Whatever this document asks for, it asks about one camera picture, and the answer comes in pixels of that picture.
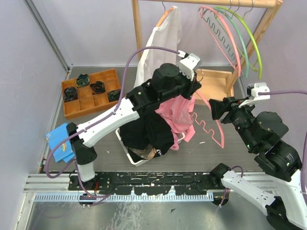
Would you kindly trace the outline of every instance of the white wall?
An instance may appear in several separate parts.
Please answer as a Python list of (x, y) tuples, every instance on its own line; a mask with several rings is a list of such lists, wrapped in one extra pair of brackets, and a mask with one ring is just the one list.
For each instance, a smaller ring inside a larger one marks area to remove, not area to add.
[[(252, 74), (245, 84), (267, 82), (271, 91), (306, 90), (306, 36), (302, 23), (307, 22), (307, 1), (283, 1), (267, 32), (259, 44), (263, 63), (262, 79)], [(284, 137), (302, 156), (307, 131), (307, 97), (304, 95), (276, 95), (256, 105), (255, 113), (273, 111), (283, 119), (290, 131)]]
[(0, 225), (13, 228), (35, 173), (65, 70), (25, 3), (0, 3)]
[[(164, 8), (161, 2), (139, 2), (146, 45)], [(131, 0), (34, 0), (34, 3), (65, 59), (74, 66), (122, 66), (136, 50)], [(167, 9), (172, 5), (178, 6), (182, 14), (183, 38), (179, 48), (199, 55), (204, 65), (228, 65), (200, 20), (197, 10), (201, 5), (165, 3)], [(248, 10), (241, 7), (237, 13), (243, 15)], [(252, 31), (263, 12), (264, 9), (254, 8), (246, 14)], [(243, 36), (247, 42), (248, 34), (244, 32)]]

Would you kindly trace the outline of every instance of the pink garment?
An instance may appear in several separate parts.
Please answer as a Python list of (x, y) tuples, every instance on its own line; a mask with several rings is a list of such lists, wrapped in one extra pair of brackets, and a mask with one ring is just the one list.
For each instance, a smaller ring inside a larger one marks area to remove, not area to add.
[(159, 109), (155, 111), (163, 117), (172, 129), (174, 145), (170, 148), (171, 150), (179, 149), (177, 134), (185, 133), (184, 140), (186, 142), (190, 141), (194, 136), (193, 120), (189, 116), (189, 113), (193, 112), (194, 104), (194, 96), (192, 96), (191, 100), (187, 100), (180, 95), (160, 104)]

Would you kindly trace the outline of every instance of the blue cloth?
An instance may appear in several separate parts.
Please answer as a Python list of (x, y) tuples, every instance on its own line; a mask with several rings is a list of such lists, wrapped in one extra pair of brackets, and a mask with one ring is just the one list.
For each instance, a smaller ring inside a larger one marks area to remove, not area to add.
[[(61, 141), (68, 137), (66, 126), (67, 123), (64, 123), (46, 134), (48, 145), (51, 150), (54, 149)], [(71, 149), (71, 143), (69, 141), (66, 141), (54, 152), (53, 156), (56, 162), (64, 160), (67, 163), (68, 161), (70, 161), (74, 157), (74, 153)]]

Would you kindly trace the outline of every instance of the black garment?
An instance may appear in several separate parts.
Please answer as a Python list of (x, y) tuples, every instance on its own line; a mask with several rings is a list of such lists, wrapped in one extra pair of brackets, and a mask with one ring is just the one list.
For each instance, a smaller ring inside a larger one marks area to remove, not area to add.
[(155, 112), (124, 124), (119, 130), (124, 145), (137, 150), (144, 150), (151, 144), (164, 155), (174, 144), (171, 127)]

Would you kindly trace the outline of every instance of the metal floor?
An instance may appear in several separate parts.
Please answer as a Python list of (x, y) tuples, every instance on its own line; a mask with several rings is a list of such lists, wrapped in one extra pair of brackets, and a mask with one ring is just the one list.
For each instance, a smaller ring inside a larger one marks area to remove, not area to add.
[(273, 230), (254, 205), (231, 192), (216, 212), (211, 202), (35, 202), (26, 230)]
[[(73, 68), (70, 78), (77, 78), (81, 73), (94, 73), (109, 68)], [(116, 68), (119, 79), (122, 76), (123, 67)], [(128, 69), (127, 81), (124, 92), (129, 92), (133, 85), (136, 68)], [(241, 97), (240, 89), (235, 85), (235, 96)], [(220, 140), (218, 127), (211, 119), (211, 113), (207, 106), (195, 105), (194, 111), (198, 114), (198, 120), (206, 122), (206, 129), (212, 128), (215, 131), (216, 139)], [(100, 113), (87, 115), (77, 119), (67, 120), (63, 115), (63, 106), (59, 112), (56, 127), (64, 122), (74, 122), (76, 124), (86, 122)], [(123, 148), (121, 147), (115, 132), (112, 132), (101, 139), (95, 150), (98, 158), (94, 162), (96, 171), (210, 171), (219, 163), (225, 163), (232, 167), (240, 165), (244, 171), (261, 171), (257, 163), (254, 162), (255, 155), (249, 154), (238, 133), (232, 125), (222, 125), (225, 135), (225, 148), (221, 149), (212, 139), (211, 134), (206, 134), (202, 126), (194, 123), (196, 134), (190, 142), (183, 141), (179, 145), (178, 151), (170, 150), (165, 156), (152, 159), (145, 164), (135, 167), (132, 165)], [(50, 162), (51, 171), (59, 171), (63, 168), (64, 162), (55, 163), (52, 158)]]

